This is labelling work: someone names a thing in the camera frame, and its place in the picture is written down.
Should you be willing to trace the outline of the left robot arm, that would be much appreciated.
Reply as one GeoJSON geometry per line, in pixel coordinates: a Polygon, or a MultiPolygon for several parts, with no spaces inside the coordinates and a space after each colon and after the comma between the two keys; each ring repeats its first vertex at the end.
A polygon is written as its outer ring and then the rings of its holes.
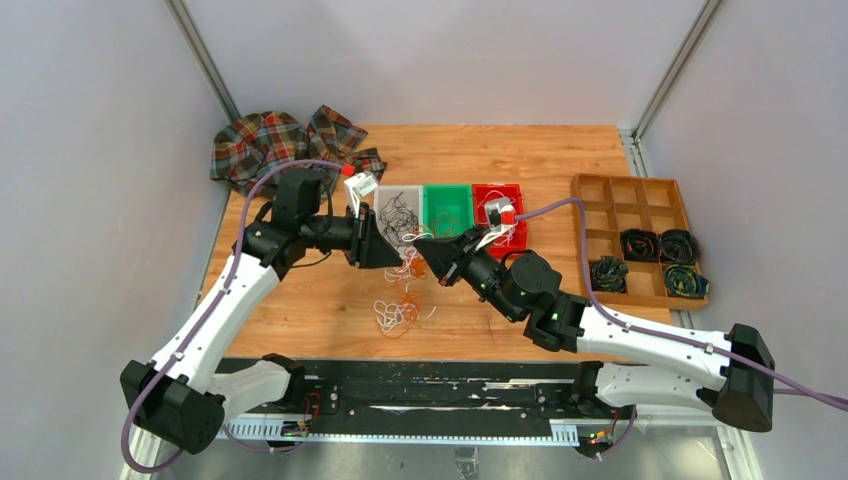
{"type": "Polygon", "coordinates": [[[241,232],[224,271],[186,323],[149,361],[129,362],[120,384],[126,421],[198,454],[231,419],[263,404],[293,413],[307,400],[304,367],[268,354],[234,373],[217,367],[236,334],[309,249],[340,251],[358,269],[397,267],[402,260],[381,235],[364,197],[378,186],[371,172],[339,167],[348,206],[343,215],[320,214],[329,200],[321,161],[295,161],[275,172],[276,193],[241,232]]]}

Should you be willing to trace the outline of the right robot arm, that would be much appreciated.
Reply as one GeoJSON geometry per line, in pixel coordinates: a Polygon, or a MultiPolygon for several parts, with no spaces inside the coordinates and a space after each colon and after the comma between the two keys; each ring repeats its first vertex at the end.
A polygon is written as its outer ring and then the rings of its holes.
{"type": "Polygon", "coordinates": [[[760,332],[685,329],[606,310],[560,288],[561,274],[532,250],[511,264],[482,246],[479,227],[452,238],[420,238],[413,246],[441,285],[465,281],[483,303],[551,352],[598,353],[625,365],[590,363],[571,390],[574,408],[595,417],[608,407],[692,408],[750,432],[773,428],[775,362],[760,332]]]}

